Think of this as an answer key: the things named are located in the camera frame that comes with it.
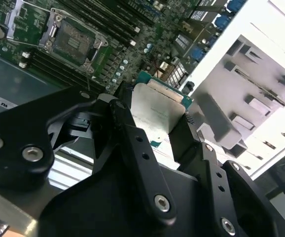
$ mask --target motherboard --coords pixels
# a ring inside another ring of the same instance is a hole
[[[172,46],[198,2],[0,0],[0,57],[59,87],[113,93],[140,71],[166,82],[186,74]]]

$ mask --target blue connector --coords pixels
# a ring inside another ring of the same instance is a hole
[[[231,0],[227,5],[227,9],[229,11],[238,12],[245,2],[246,0]]]
[[[227,26],[229,25],[231,19],[228,18],[227,16],[220,16],[215,20],[215,25],[217,26],[217,28],[221,31],[224,31]]]
[[[205,52],[201,48],[199,48],[197,46],[195,46],[193,48],[191,57],[193,59],[195,59],[197,62],[200,62],[203,59],[204,56],[205,56]]]

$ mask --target aluminum plate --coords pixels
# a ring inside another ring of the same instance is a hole
[[[136,126],[145,130],[149,141],[160,143],[183,116],[185,107],[139,83],[133,91],[131,112]]]

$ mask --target motherboard chip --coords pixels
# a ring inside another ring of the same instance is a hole
[[[81,66],[94,42],[94,37],[85,34],[63,21],[53,43],[52,51],[67,61]]]

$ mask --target ram slot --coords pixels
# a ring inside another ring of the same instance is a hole
[[[117,22],[113,22],[112,20],[106,19],[101,13],[99,13],[97,10],[93,9],[92,6],[90,4],[88,4],[88,2],[86,2],[86,1],[83,2],[81,0],[76,0],[75,2],[79,3],[80,7],[82,7],[87,12],[87,14],[93,16],[94,18],[96,18],[97,20],[102,22],[105,25],[105,27],[112,28],[118,34],[124,35],[124,37],[126,37],[126,38],[128,38],[130,40],[134,39],[130,35],[130,33],[126,32],[121,27],[119,27],[117,25]]]
[[[72,3],[70,0],[60,0],[60,3],[67,8],[68,12],[70,14],[78,16],[81,18],[84,22],[89,22],[93,26],[97,27],[100,31],[103,33],[112,36],[122,44],[124,44],[126,47],[130,46],[130,42],[132,41],[132,37],[126,37],[120,34],[118,31],[116,31],[113,27],[107,27],[105,22],[101,22],[96,17],[91,15],[87,12],[84,8],[80,7],[76,3]]]
[[[146,17],[142,14],[141,9],[135,9],[129,5],[128,1],[124,0],[100,0],[104,5],[106,5],[112,12],[119,14],[121,17],[129,15],[130,18],[138,18],[142,22],[146,23],[149,26],[153,26],[155,23],[151,18]]]
[[[88,0],[88,1],[85,1],[84,3],[90,6],[95,11],[98,11],[99,13],[101,13],[104,17],[108,18],[114,24],[117,24],[119,27],[121,27],[121,29],[126,30],[131,36],[134,37],[139,33],[137,31],[137,25],[131,24],[130,21],[128,22],[124,21],[123,17],[119,18],[114,13],[111,13],[110,11],[103,8],[97,2]]]
[[[36,50],[30,61],[30,70],[37,71],[52,80],[56,80],[64,86],[82,86],[90,88],[91,91],[99,94],[104,91],[104,87],[98,83],[88,80],[88,78],[69,68],[57,59],[46,53]]]

